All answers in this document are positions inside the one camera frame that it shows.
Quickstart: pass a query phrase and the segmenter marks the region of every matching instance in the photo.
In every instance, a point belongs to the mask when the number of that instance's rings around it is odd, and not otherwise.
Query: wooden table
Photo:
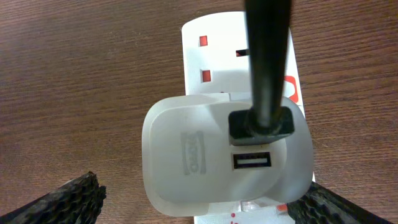
[[[141,128],[184,95],[180,29],[242,1],[0,2],[0,215],[92,170],[98,223],[192,223],[149,203]],[[398,4],[294,2],[317,181],[398,222]]]

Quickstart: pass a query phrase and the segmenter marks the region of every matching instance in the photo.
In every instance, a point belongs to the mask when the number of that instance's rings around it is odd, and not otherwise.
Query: red square
[[[203,82],[210,82],[211,81],[210,70],[201,71],[201,77]]]
[[[200,47],[207,46],[207,36],[199,37]]]

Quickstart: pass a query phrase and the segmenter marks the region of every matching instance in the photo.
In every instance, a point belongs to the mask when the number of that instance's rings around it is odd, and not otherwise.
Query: brand logo
[[[181,145],[184,174],[205,174],[206,160],[203,131],[181,133]]]

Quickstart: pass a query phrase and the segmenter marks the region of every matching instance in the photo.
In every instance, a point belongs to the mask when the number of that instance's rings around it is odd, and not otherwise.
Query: usb port
[[[269,152],[234,154],[233,158],[235,169],[271,166],[271,156]]]

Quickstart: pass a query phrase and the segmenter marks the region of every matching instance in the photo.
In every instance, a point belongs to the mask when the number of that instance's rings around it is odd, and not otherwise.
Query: rounded white plastic casing
[[[148,112],[142,130],[142,170],[148,198],[170,216],[206,215],[212,204],[268,198],[297,200],[312,180],[313,148],[300,108],[287,98],[295,132],[272,144],[233,146],[228,115],[251,107],[229,93],[167,98]],[[233,154],[269,152],[270,167],[234,169]]]

